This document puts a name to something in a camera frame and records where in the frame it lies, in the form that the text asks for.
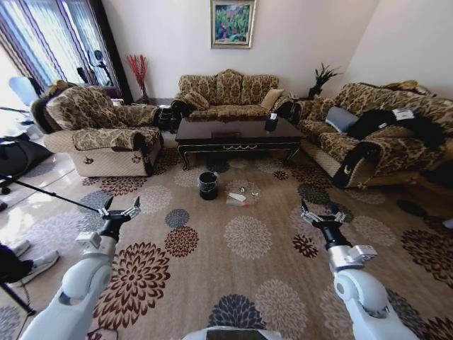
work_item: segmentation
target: picture frame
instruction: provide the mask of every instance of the picture frame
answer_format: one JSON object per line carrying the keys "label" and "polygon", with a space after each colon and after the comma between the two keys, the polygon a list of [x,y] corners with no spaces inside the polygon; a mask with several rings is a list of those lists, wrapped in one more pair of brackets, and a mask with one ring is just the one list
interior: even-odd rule
{"label": "picture frame", "polygon": [[251,48],[257,0],[211,0],[211,48]]}

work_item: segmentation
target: curtain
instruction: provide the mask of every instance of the curtain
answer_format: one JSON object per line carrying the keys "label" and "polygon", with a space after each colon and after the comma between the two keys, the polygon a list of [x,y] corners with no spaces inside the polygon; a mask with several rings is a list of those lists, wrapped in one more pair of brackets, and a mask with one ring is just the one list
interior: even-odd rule
{"label": "curtain", "polygon": [[55,79],[117,86],[85,0],[0,0],[0,31],[10,57],[43,88]]}
{"label": "curtain", "polygon": [[109,84],[112,80],[108,76],[108,71],[99,67],[100,62],[94,56],[94,51],[96,50],[101,51],[104,56],[106,54],[99,43],[100,39],[96,35],[96,24],[94,23],[87,3],[84,0],[66,0],[63,1],[63,7],[81,42],[85,55],[88,57],[89,64],[96,75],[97,82],[100,85]]}

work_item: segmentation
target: potted plant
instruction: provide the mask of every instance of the potted plant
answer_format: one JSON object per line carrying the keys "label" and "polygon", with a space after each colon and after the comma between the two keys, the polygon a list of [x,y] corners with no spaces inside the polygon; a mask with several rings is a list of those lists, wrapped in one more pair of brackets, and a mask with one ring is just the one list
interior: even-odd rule
{"label": "potted plant", "polygon": [[147,73],[148,61],[143,55],[127,55],[127,63],[134,72],[135,79],[142,90],[142,103],[148,104],[147,89],[144,86],[144,76]]}
{"label": "potted plant", "polygon": [[316,85],[310,88],[308,100],[312,100],[316,94],[320,94],[323,90],[323,85],[332,77],[338,75],[336,72],[340,67],[331,69],[330,65],[324,66],[324,63],[321,63],[321,70],[315,69],[316,74]]}

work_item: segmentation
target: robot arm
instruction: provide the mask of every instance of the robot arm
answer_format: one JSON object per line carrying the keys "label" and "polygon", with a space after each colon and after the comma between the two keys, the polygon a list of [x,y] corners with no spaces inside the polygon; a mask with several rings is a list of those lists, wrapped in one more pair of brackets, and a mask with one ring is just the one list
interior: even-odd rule
{"label": "robot arm", "polygon": [[110,199],[99,210],[105,220],[100,233],[82,232],[77,237],[84,250],[82,260],[65,274],[62,286],[50,304],[26,329],[22,340],[82,340],[92,322],[93,309],[112,276],[111,261],[115,255],[121,225],[140,212],[139,199],[124,211],[107,211]]}
{"label": "robot arm", "polygon": [[321,230],[326,239],[333,286],[345,303],[356,340],[414,340],[415,334],[403,325],[391,306],[385,287],[361,271],[366,261],[377,256],[372,246],[352,246],[340,227],[345,215],[333,207],[334,215],[318,216],[301,204],[302,218]]}
{"label": "robot arm", "polygon": [[335,274],[333,286],[345,303],[356,340],[415,340],[391,306],[384,286],[374,276],[357,269]]}

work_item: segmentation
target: black trash can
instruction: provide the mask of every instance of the black trash can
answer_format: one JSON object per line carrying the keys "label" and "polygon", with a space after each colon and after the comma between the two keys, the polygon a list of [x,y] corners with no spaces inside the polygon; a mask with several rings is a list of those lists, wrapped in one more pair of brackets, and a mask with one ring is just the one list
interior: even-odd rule
{"label": "black trash can", "polygon": [[213,200],[219,194],[219,175],[217,172],[203,172],[198,179],[200,197],[203,200]]}

